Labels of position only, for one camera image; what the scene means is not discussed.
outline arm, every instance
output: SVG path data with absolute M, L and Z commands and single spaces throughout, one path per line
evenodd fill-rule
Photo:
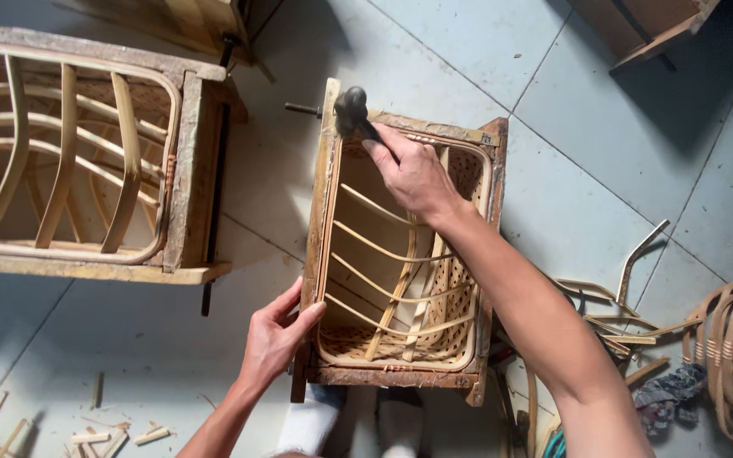
M 273 380 L 288 369 L 305 335 L 324 315 L 324 302 L 313 304 L 300 315 L 289 315 L 299 302 L 300 292 L 301 277 L 253 314 L 239 377 L 178 458 L 227 458 L 233 451 L 253 406 Z
M 570 455 L 653 456 L 624 380 L 564 297 L 454 189 L 434 148 L 375 124 L 364 148 L 387 188 L 448 240 L 488 296 L 517 351 L 553 396 Z

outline hammer head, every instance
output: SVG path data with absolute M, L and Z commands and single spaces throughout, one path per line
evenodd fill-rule
M 361 87 L 351 87 L 339 95 L 333 104 L 336 110 L 336 129 L 343 136 L 354 134 L 355 129 L 367 122 L 367 93 Z

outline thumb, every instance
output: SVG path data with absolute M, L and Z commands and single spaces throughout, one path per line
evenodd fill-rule
M 394 179 L 395 174 L 397 174 L 398 165 L 392 159 L 392 154 L 389 152 L 389 149 L 374 140 L 362 140 L 361 146 L 372 157 L 372 161 L 378 166 L 378 170 L 383 175 L 383 179 Z
M 308 307 L 307 310 L 301 312 L 296 318 L 296 322 L 288 326 L 285 331 L 290 335 L 291 339 L 299 341 L 310 329 L 319 322 L 324 311 L 327 309 L 325 302 L 317 302 L 312 306 Z

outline tile floor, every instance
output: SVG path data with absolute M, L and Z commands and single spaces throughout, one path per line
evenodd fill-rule
M 21 14 L 0 1 L 0 24 L 142 40 L 73 27 L 81 17 L 37 3 Z M 669 51 L 677 73 L 649 61 L 610 74 L 613 57 L 564 0 L 504 10 L 491 0 L 254 5 L 253 48 L 276 82 L 255 68 L 232 72 L 250 122 L 232 133 L 219 250 L 235 268 L 215 286 L 211 317 L 199 317 L 199 288 L 0 276 L 0 395 L 10 392 L 0 443 L 20 418 L 34 419 L 21 456 L 62 455 L 66 438 L 91 424 L 84 417 L 136 423 L 135 432 L 170 425 L 175 437 L 120 456 L 171 456 L 209 414 L 203 396 L 218 401 L 234 379 L 248 317 L 301 272 L 318 124 L 282 106 L 321 103 L 327 77 L 408 116 L 466 127 L 509 117 L 502 233 L 550 274 L 615 289 L 627 253 L 666 218 L 666 236 L 633 270 L 632 307 L 671 324 L 733 280 L 733 6 Z M 644 352 L 659 355 L 673 369 L 679 342 Z M 520 365 L 509 364 L 508 378 L 524 408 Z M 104 407 L 90 412 L 99 370 Z M 288 388 L 286 377 L 270 388 L 234 456 L 272 450 Z M 538 395 L 544 424 L 555 404 L 543 386 Z M 377 456 L 375 389 L 350 398 L 328 451 Z M 447 391 L 423 398 L 425 455 L 498 455 L 495 394 L 478 409 Z M 733 456 L 707 408 L 702 418 L 693 430 L 675 426 L 657 455 Z

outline hand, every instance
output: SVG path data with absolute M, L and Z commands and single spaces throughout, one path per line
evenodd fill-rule
M 288 313 L 299 303 L 301 277 L 276 300 L 251 317 L 248 345 L 239 380 L 264 391 L 286 371 L 305 336 L 324 315 L 324 302 L 299 313 Z
M 397 203 L 436 230 L 466 208 L 467 201 L 454 189 L 431 145 L 413 142 L 383 124 L 373 126 L 401 161 L 396 163 L 389 150 L 374 140 L 362 142 Z

